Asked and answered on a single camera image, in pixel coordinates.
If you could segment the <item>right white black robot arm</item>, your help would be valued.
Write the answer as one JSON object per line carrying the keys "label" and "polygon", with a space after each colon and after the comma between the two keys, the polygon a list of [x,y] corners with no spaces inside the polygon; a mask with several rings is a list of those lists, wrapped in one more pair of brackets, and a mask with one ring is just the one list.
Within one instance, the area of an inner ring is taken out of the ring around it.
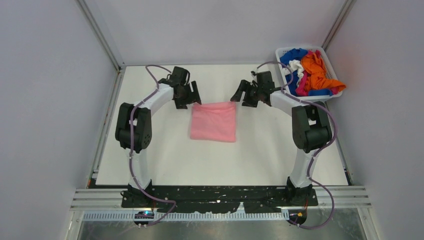
{"label": "right white black robot arm", "polygon": [[286,181],[284,201],[299,205],[313,191],[312,175],[322,149],[332,142],[328,110],[321,101],[301,100],[275,86],[270,71],[253,72],[254,80],[242,79],[232,102],[257,107],[259,102],[279,109],[291,117],[292,139],[297,147],[292,172]]}

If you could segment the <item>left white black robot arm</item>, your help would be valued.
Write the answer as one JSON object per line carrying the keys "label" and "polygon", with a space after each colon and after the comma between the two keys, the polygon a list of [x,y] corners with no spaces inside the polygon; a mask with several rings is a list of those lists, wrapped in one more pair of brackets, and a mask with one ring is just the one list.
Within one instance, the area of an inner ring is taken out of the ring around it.
{"label": "left white black robot arm", "polygon": [[122,149],[128,151],[130,173],[127,190],[121,193],[123,207],[151,207],[154,202],[160,202],[153,193],[147,160],[147,148],[153,138],[152,117],[168,102],[174,102],[177,109],[183,110],[188,105],[201,103],[197,83],[190,78],[187,69],[175,66],[166,77],[154,79],[153,91],[141,101],[120,105],[115,139]]}

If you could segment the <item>light pink t shirt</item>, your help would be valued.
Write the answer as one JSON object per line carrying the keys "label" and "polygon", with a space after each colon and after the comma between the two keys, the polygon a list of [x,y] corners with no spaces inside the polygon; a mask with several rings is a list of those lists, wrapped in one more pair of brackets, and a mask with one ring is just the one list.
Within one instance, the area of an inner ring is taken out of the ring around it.
{"label": "light pink t shirt", "polygon": [[236,141],[236,103],[227,101],[194,104],[190,138],[234,143]]}

